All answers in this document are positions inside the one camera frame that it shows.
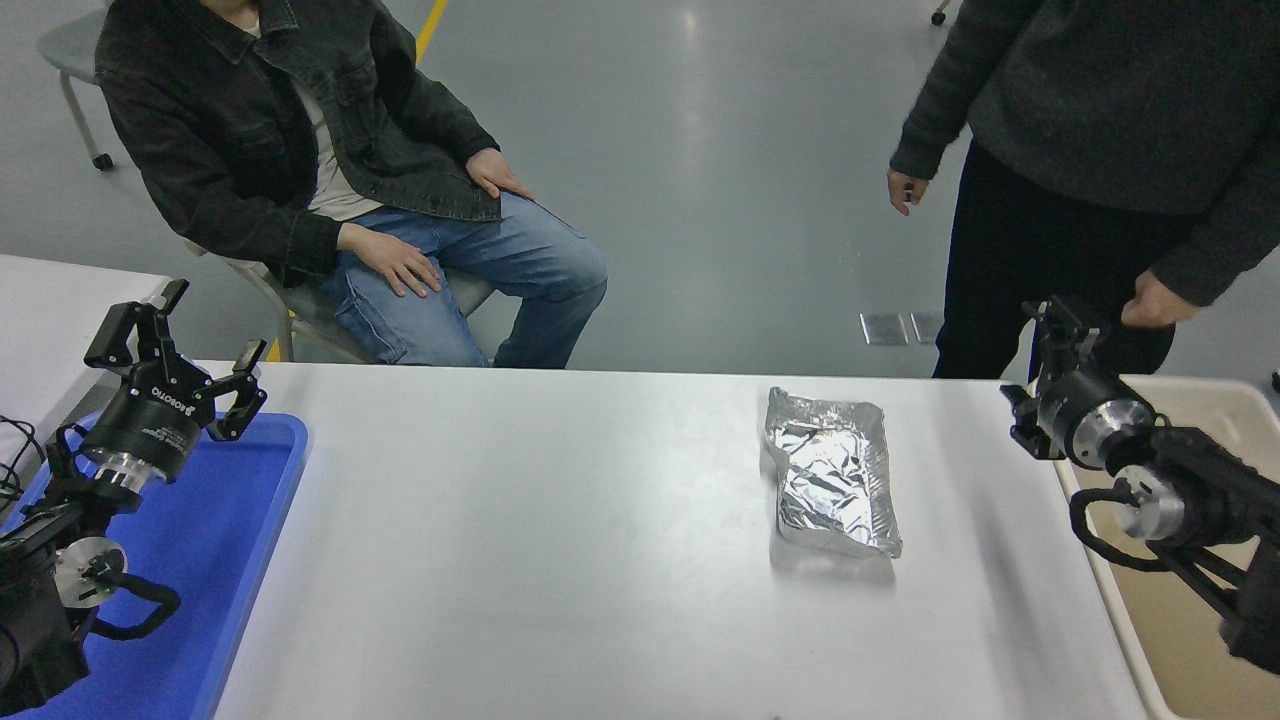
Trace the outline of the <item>seated person's right hand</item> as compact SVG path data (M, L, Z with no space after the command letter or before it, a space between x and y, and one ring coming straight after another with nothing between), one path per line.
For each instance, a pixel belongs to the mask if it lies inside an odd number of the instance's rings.
M396 297L410 293L425 299L443 291L440 272L420 249L365 225L340 224L337 250L353 254L367 269L379 275Z

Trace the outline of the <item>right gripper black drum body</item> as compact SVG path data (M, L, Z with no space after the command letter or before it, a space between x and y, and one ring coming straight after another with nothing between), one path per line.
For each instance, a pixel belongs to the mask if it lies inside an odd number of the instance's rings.
M1038 379L1038 425L1079 466L1106 466L1119 445L1140 436L1140 396L1101 370Z

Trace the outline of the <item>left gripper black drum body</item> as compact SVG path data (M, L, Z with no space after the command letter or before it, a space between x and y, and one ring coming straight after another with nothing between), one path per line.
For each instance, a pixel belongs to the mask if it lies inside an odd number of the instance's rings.
M196 397L212 383L191 363L138 363L84 437L84 456L97 465L129 456L175 480L210 423L212 402Z

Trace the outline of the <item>standing person's left hand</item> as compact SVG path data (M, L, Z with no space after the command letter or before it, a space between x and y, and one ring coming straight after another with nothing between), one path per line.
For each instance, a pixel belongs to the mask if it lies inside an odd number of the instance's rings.
M1184 300L1147 270L1135 278L1134 295L1124 305L1120 320L1130 328L1157 329L1189 322L1199 313L1201 306Z

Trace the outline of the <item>seated person's left hand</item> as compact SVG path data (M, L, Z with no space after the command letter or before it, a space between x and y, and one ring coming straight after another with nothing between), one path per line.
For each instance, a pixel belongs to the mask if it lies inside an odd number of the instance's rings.
M531 201L536 199L535 193L517 178L499 149L489 147L475 152L466 160L465 168L471 181L492 199L498 199L503 192Z

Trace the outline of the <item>standing person's right hand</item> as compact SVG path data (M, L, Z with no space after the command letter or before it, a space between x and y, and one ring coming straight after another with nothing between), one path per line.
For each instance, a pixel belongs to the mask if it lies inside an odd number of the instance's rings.
M910 217L925 197L931 181L890 168L886 172L886 184L891 208L901 217Z

